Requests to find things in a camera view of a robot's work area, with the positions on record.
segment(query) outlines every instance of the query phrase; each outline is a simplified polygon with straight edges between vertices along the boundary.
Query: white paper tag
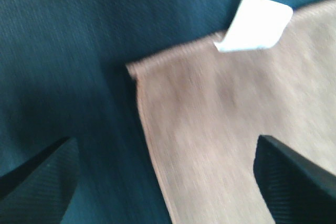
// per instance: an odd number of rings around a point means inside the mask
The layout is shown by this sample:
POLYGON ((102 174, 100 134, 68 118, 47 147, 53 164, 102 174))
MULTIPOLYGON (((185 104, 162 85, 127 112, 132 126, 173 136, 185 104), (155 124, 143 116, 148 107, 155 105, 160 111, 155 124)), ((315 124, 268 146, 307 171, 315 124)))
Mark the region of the white paper tag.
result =
POLYGON ((293 15, 288 5, 271 0, 241 0, 238 11, 218 51, 271 48, 280 39, 293 15))

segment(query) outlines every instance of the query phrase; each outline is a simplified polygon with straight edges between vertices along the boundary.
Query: black textured material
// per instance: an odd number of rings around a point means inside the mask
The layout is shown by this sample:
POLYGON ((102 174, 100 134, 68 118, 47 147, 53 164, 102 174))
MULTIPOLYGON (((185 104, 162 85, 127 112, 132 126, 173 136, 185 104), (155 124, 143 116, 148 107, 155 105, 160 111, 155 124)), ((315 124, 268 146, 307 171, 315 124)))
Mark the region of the black textured material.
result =
POLYGON ((336 223, 336 177, 277 139, 259 137, 254 174, 276 224, 336 223))
POLYGON ((60 223, 78 178, 77 141, 63 138, 0 177, 0 223, 60 223))
POLYGON ((239 1, 0 0, 0 176, 75 136, 62 224, 170 224, 124 64, 227 28, 239 1))

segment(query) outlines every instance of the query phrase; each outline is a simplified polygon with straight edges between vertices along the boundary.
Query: dark green cloth background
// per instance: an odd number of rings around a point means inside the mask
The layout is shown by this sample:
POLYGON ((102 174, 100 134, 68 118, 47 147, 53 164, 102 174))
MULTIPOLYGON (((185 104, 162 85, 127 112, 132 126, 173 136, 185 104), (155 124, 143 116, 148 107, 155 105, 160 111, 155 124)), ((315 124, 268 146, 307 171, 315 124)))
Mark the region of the dark green cloth background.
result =
POLYGON ((170 223, 124 64, 227 28, 238 3, 0 0, 0 175, 75 136, 81 177, 62 223, 170 223))

